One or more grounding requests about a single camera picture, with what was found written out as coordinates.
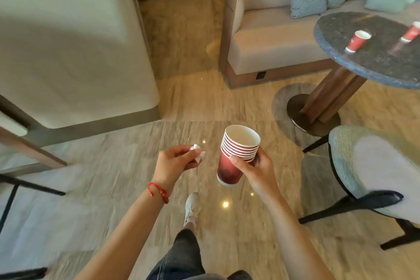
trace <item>wall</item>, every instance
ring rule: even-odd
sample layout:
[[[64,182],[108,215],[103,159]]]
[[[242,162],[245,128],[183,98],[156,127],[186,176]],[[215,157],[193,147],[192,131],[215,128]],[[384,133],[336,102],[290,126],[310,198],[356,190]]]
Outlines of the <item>wall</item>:
[[[155,107],[133,0],[0,0],[0,94],[47,128]]]

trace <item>white sneaker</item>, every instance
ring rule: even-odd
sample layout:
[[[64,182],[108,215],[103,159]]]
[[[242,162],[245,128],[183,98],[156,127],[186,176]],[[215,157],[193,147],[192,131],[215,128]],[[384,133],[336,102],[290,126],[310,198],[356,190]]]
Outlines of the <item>white sneaker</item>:
[[[190,196],[188,196],[185,203],[184,227],[186,224],[191,222],[195,228],[197,224],[198,213],[200,212],[200,210],[201,210],[200,198],[197,192],[193,192]]]

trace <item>red string bracelet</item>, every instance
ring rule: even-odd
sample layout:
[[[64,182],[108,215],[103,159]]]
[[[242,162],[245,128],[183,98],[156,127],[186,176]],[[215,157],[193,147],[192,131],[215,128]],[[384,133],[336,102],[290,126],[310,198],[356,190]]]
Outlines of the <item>red string bracelet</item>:
[[[149,193],[150,193],[150,197],[153,197],[153,196],[154,196],[154,194],[153,194],[153,193],[152,193],[152,191],[150,190],[150,186],[154,186],[155,188],[157,188],[157,190],[160,192],[160,195],[162,195],[163,201],[164,201],[165,203],[169,203],[168,192],[167,192],[167,191],[165,191],[165,190],[164,190],[162,187],[160,187],[159,185],[156,185],[156,184],[154,184],[154,183],[152,183],[152,182],[148,183],[148,185],[147,185],[147,189],[148,189],[148,191],[149,191]]]

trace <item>jeans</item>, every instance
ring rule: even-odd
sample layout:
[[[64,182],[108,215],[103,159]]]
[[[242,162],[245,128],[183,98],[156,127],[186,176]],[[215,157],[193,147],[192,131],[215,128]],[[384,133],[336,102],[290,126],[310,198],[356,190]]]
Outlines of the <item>jeans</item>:
[[[176,235],[172,248],[153,268],[146,280],[183,280],[206,273],[201,264],[200,247],[194,233],[189,229]],[[251,276],[239,270],[228,280],[252,280]]]

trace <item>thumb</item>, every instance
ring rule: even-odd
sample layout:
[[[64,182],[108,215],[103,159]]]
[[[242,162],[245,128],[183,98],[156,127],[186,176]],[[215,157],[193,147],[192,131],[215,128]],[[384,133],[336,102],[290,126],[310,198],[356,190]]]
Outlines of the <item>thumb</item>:
[[[232,162],[232,164],[235,165],[236,168],[240,169],[246,176],[248,176],[249,174],[254,174],[254,167],[252,167],[242,158],[232,155],[231,157],[229,157],[229,159]]]
[[[195,159],[197,156],[199,156],[200,153],[201,153],[200,149],[192,149],[186,152],[184,155],[181,155],[179,158],[186,165],[189,162],[191,162],[193,159]]]

